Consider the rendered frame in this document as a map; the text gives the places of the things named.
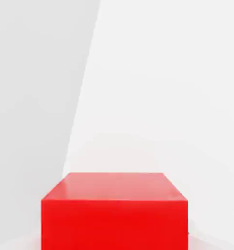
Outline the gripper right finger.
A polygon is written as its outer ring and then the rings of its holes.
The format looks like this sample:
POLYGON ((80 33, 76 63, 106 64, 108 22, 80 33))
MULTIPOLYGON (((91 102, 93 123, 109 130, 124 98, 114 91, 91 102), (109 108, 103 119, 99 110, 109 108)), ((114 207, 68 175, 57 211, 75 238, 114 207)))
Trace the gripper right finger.
POLYGON ((191 234, 188 234, 188 250, 213 250, 213 246, 191 234))

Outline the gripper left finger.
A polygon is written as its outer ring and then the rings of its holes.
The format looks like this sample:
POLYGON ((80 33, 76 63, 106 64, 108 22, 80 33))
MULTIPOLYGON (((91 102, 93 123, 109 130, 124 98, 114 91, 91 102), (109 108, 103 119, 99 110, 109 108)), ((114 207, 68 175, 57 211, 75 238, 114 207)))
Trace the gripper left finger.
POLYGON ((41 237, 39 235, 20 237, 10 243, 9 250, 41 250, 41 237))

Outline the small red cube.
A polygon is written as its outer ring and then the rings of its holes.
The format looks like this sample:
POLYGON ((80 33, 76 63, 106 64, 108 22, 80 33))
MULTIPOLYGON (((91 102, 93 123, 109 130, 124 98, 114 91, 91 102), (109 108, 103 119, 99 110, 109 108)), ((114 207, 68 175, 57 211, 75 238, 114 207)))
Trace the small red cube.
POLYGON ((73 172, 41 201, 41 250, 188 250, 188 235, 163 173, 73 172))

